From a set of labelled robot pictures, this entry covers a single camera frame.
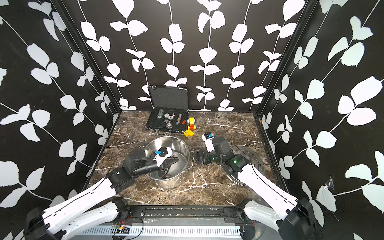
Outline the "stainless steel pot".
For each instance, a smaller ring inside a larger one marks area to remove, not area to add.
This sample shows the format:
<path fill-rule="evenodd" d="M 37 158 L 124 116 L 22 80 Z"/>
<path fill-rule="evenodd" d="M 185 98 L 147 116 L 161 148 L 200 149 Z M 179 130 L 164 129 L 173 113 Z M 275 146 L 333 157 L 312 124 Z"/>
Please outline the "stainless steel pot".
<path fill-rule="evenodd" d="M 181 185 L 186 178 L 186 171 L 190 164 L 190 150 L 187 144 L 176 137 L 159 137 L 150 142 L 145 147 L 146 156 L 154 155 L 155 151 L 161 147 L 170 147 L 173 151 L 172 158 L 177 158 L 178 162 L 173 164 L 166 175 L 162 178 L 158 172 L 152 172 L 147 176 L 163 189 L 173 189 Z"/>

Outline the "steel pot lid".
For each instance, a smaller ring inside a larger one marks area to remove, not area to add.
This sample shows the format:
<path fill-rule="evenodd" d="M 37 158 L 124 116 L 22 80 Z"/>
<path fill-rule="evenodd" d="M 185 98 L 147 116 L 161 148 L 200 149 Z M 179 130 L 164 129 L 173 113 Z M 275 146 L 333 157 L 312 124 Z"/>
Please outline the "steel pot lid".
<path fill-rule="evenodd" d="M 233 150 L 235 155 L 241 155 L 245 159 L 249 160 L 253 164 L 254 168 L 256 170 L 258 170 L 262 175 L 265 174 L 265 164 L 264 164 L 262 158 L 255 151 L 253 151 L 249 148 L 246 148 L 246 147 L 238 147 L 238 148 L 232 147 L 232 150 Z M 238 179 L 236 179 L 232 175 L 227 174 L 227 173 L 225 173 L 225 174 L 229 178 L 229 180 L 232 181 L 233 183 L 240 185 L 240 186 L 244 186 L 244 187 L 247 186 L 246 184 L 239 181 Z"/>

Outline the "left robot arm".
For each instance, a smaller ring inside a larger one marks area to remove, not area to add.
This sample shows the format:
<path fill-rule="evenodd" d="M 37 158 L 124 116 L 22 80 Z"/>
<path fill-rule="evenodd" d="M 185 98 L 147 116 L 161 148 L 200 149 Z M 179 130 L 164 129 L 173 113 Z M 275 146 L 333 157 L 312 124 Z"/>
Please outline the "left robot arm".
<path fill-rule="evenodd" d="M 69 240 L 92 227 L 111 221 L 123 221 L 132 213 L 123 198 L 115 198 L 102 207 L 95 205 L 119 194 L 141 175 L 157 172 L 165 176 L 178 162 L 176 150 L 161 147 L 147 156 L 144 149 L 134 149 L 105 178 L 74 197 L 53 207 L 31 210 L 26 218 L 23 237 L 26 240 Z"/>

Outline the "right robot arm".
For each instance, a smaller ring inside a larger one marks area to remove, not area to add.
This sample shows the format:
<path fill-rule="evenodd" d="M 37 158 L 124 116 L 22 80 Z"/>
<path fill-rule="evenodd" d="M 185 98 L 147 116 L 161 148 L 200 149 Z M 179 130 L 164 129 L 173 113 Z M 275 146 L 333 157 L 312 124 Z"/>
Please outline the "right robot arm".
<path fill-rule="evenodd" d="M 224 137 L 215 137 L 211 132 L 205 133 L 202 139 L 207 149 L 197 152 L 197 164 L 215 163 L 221 166 L 227 175 L 248 186 L 267 202 L 267 206 L 262 206 L 255 201 L 247 201 L 241 207 L 246 220 L 270 227 L 283 240 L 323 238 L 312 204 L 306 199 L 298 200 L 265 177 L 255 167 L 258 155 L 251 155 L 246 148 L 233 148 Z"/>

